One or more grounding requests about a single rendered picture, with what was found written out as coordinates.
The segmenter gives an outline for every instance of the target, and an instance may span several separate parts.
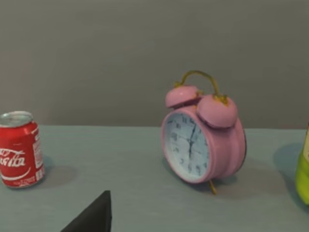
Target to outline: soda can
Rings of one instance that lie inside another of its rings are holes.
[[[29,112],[0,115],[0,174],[11,188],[25,188],[45,175],[39,127]]]

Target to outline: black object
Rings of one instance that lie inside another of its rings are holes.
[[[111,192],[104,191],[61,232],[111,232]]]

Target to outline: wall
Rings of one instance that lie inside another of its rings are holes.
[[[245,127],[305,128],[308,22],[306,0],[2,0],[0,112],[158,126],[173,82],[198,69]]]

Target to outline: can lid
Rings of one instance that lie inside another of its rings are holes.
[[[33,120],[32,114],[26,111],[13,111],[0,115],[0,128],[21,127]]]

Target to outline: green bottle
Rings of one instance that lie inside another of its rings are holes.
[[[298,158],[295,182],[296,191],[301,200],[309,206],[309,125],[303,149]]]

